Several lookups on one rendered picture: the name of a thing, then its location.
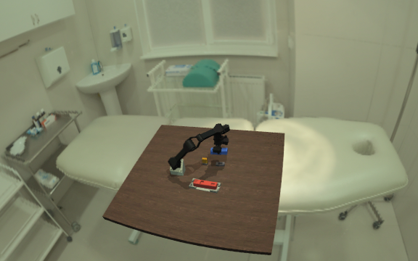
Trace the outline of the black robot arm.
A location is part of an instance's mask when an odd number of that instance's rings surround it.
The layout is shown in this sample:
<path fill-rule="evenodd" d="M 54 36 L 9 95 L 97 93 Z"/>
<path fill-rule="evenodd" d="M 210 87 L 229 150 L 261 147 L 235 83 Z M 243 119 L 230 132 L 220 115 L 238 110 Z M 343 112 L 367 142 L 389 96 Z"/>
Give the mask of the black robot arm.
<path fill-rule="evenodd" d="M 213 129 L 188 138 L 183 144 L 183 149 L 175 157 L 170 157 L 168 161 L 169 165 L 173 168 L 173 170 L 181 168 L 181 159 L 187 153 L 193 152 L 195 149 L 197 149 L 202 141 L 204 141 L 207 138 L 210 138 L 211 136 L 213 136 L 214 138 L 220 138 L 222 134 L 225 134 L 228 131 L 230 131 L 229 125 L 225 124 L 222 126 L 222 124 L 218 123 L 215 125 Z M 197 146 L 194 145 L 192 138 L 197 138 L 197 140 L 199 141 Z M 228 142 L 229 138 L 227 138 L 226 135 L 224 137 L 221 137 L 220 145 L 228 145 Z"/>

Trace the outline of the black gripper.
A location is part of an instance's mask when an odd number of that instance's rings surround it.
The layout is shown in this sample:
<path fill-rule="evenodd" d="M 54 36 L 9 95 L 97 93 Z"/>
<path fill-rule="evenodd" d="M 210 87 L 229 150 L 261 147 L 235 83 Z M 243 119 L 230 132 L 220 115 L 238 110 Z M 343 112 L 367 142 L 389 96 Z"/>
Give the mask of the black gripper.
<path fill-rule="evenodd" d="M 223 137 L 223 136 L 221 136 L 221 137 Z M 220 138 L 213 138 L 214 144 L 216 145 L 216 146 L 213 147 L 213 153 L 217 153 L 217 154 L 221 153 L 221 150 L 222 150 L 221 145 L 220 145 L 221 137 Z"/>

